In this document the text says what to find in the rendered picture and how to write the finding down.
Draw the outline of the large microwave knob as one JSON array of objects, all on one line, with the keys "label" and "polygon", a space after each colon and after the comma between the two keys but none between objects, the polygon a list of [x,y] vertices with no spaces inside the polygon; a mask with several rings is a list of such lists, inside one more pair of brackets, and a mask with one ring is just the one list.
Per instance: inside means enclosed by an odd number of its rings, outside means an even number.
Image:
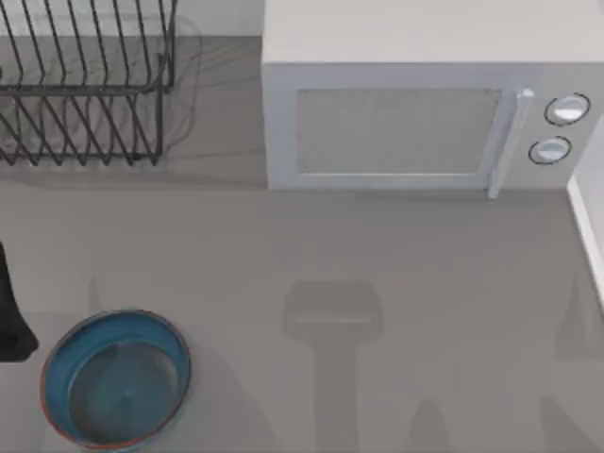
[{"label": "large microwave knob", "polygon": [[570,126],[580,121],[590,108],[587,96],[572,93],[552,99],[545,108],[545,119],[554,126]]}]

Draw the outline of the pale microwave oven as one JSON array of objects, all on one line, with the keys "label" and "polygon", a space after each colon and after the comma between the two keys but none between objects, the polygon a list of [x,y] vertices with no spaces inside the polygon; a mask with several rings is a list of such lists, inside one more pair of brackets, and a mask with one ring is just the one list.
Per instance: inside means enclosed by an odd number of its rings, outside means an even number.
[{"label": "pale microwave oven", "polygon": [[[510,71],[535,97],[506,190],[562,190],[604,114],[604,0],[265,0],[266,63],[454,64]],[[545,108],[581,93],[589,112],[554,126]],[[530,147],[561,136],[572,151],[536,165]]]}]

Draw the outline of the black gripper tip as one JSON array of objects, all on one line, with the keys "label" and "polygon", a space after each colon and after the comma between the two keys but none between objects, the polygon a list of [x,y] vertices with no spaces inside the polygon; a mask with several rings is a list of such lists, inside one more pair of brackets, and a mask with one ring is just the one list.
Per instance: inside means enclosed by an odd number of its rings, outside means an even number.
[{"label": "black gripper tip", "polygon": [[38,338],[18,307],[0,242],[0,363],[25,362],[38,348]]}]

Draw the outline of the small microwave knob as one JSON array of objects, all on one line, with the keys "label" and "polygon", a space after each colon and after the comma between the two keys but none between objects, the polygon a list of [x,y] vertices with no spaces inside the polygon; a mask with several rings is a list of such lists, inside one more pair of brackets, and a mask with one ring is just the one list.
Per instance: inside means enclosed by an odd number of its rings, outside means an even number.
[{"label": "small microwave knob", "polygon": [[556,136],[534,143],[528,151],[528,157],[536,165],[552,165],[564,160],[572,148],[569,140]]}]

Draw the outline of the blue bowl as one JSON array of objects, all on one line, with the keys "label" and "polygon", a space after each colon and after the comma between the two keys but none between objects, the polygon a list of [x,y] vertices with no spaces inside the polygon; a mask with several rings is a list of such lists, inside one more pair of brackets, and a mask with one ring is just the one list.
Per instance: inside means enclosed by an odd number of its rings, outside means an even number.
[{"label": "blue bowl", "polygon": [[191,387],[183,334],[148,310],[110,310],[70,328],[40,375],[42,412],[83,449],[131,453],[170,427]]}]

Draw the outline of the microwave oven door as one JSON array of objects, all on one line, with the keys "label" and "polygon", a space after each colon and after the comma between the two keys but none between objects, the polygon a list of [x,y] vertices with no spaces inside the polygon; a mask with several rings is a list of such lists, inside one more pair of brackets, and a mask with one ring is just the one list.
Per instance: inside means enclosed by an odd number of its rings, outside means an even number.
[{"label": "microwave oven door", "polygon": [[266,63],[273,189],[483,190],[517,111],[499,67]]}]

